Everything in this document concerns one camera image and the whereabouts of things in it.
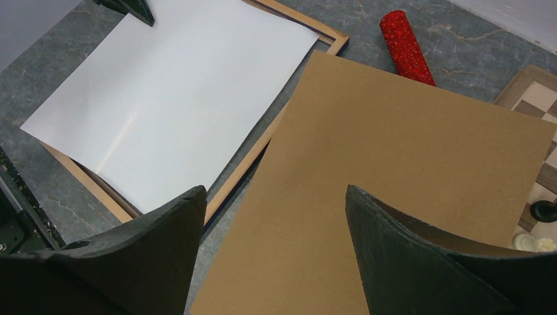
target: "chess piece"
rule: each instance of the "chess piece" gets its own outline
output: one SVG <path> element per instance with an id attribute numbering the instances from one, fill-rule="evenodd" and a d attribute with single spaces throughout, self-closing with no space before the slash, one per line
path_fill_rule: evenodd
<path id="1" fill-rule="evenodd" d="M 539 222 L 555 222 L 557 221 L 557 206 L 547 200 L 536 201 L 530 206 L 530 214 Z"/>

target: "table surface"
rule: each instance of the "table surface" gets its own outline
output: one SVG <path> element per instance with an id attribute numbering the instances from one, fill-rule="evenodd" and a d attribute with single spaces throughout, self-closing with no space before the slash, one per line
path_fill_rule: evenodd
<path id="1" fill-rule="evenodd" d="M 527 64 L 557 73 L 557 56 L 446 0 L 280 0 L 350 35 L 343 57 L 395 72 L 379 21 L 402 9 L 438 87 L 492 102 Z M 87 58 L 122 15 L 84 1 L 0 73 L 0 146 L 6 151 L 66 243 L 119 225 L 118 220 L 61 166 L 21 124 Z M 317 44 L 325 50 L 326 45 Z M 300 69 L 273 102 L 219 177 L 222 185 L 292 94 Z M 251 175 L 204 234 L 188 307 L 236 213 Z"/>

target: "white paper sheet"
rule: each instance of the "white paper sheet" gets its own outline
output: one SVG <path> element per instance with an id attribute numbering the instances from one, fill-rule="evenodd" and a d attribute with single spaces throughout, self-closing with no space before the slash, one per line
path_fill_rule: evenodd
<path id="1" fill-rule="evenodd" d="M 317 35 L 240 0 L 151 0 L 23 124 L 142 213 L 210 187 Z"/>

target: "chessboard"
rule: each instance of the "chessboard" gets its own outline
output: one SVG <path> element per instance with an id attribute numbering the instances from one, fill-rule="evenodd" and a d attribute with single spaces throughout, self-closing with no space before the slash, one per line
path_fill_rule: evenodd
<path id="1" fill-rule="evenodd" d="M 557 123 L 557 76 L 529 65 L 517 74 L 494 102 L 495 105 Z M 539 200 L 557 202 L 557 133 L 532 187 L 518 223 L 536 238 L 557 242 L 557 222 L 542 223 L 530 215 L 530 205 Z"/>

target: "red glitter roll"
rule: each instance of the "red glitter roll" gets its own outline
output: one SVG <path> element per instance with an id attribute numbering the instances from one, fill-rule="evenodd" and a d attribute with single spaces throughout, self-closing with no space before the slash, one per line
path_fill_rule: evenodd
<path id="1" fill-rule="evenodd" d="M 432 73 L 404 11 L 387 13 L 379 26 L 399 75 L 435 86 Z"/>

